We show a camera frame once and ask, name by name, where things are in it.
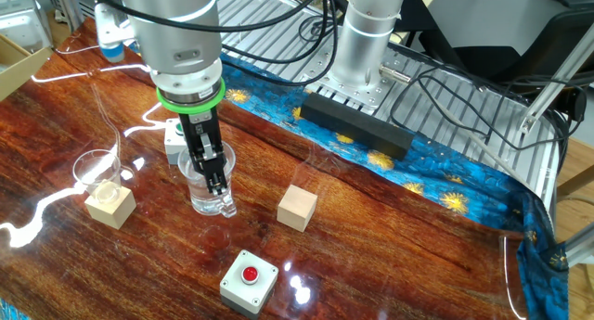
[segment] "green ring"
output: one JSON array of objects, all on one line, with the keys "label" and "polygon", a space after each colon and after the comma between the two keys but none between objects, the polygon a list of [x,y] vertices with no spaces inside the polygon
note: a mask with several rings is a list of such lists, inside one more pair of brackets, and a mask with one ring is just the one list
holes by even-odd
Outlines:
[{"label": "green ring", "polygon": [[180,114],[187,114],[187,115],[196,115],[199,113],[202,113],[204,111],[208,111],[214,107],[216,107],[217,104],[219,104],[219,102],[221,102],[221,100],[223,100],[223,97],[225,97],[225,80],[223,80],[223,78],[221,78],[221,89],[219,90],[219,93],[210,101],[201,104],[199,106],[193,106],[193,107],[183,107],[183,106],[178,106],[175,105],[169,101],[167,101],[165,99],[165,97],[163,97],[163,95],[161,95],[161,91],[159,90],[159,87],[157,87],[157,99],[159,100],[159,102],[161,102],[161,104],[163,104],[163,106],[166,109],[169,109],[173,112],[177,112]]}]

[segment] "wooden block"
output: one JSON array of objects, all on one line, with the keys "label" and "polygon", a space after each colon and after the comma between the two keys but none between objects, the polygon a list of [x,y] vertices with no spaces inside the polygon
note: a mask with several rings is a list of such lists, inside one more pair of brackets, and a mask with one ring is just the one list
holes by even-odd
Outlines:
[{"label": "wooden block", "polygon": [[[112,182],[108,182],[106,186],[110,186],[110,184],[115,185]],[[120,196],[111,203],[100,203],[94,196],[89,196],[84,202],[84,205],[86,205],[93,219],[113,228],[120,229],[136,208],[136,201],[134,200],[134,195],[132,195],[132,190],[122,186],[120,188]]]},{"label": "wooden block", "polygon": [[303,232],[316,210],[317,195],[297,186],[289,186],[278,204],[277,220]]}]

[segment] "cardboard box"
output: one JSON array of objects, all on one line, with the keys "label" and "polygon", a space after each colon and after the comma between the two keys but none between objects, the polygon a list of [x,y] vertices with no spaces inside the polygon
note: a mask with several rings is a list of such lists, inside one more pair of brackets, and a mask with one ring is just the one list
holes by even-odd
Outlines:
[{"label": "cardboard box", "polygon": [[0,34],[0,64],[8,65],[0,71],[0,101],[12,94],[34,75],[53,51],[45,47],[31,54]]}]

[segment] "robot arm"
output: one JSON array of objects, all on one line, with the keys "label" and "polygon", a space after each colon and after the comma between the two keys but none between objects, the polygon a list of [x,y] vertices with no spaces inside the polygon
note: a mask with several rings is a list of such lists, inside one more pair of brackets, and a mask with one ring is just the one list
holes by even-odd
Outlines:
[{"label": "robot arm", "polygon": [[[216,0],[122,0],[135,10],[161,18],[218,26]],[[189,31],[129,17],[121,28],[120,13],[98,4],[95,8],[99,46],[110,61],[123,58],[122,41],[135,38],[163,106],[179,114],[194,168],[204,175],[209,191],[227,188],[216,105],[225,95],[221,35]]]}]

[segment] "black block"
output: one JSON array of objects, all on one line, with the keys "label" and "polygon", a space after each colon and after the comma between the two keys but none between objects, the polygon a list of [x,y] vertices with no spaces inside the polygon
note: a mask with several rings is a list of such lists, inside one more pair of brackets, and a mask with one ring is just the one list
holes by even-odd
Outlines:
[{"label": "black block", "polygon": [[301,117],[321,127],[402,160],[414,135],[361,111],[312,93],[301,107]]}]

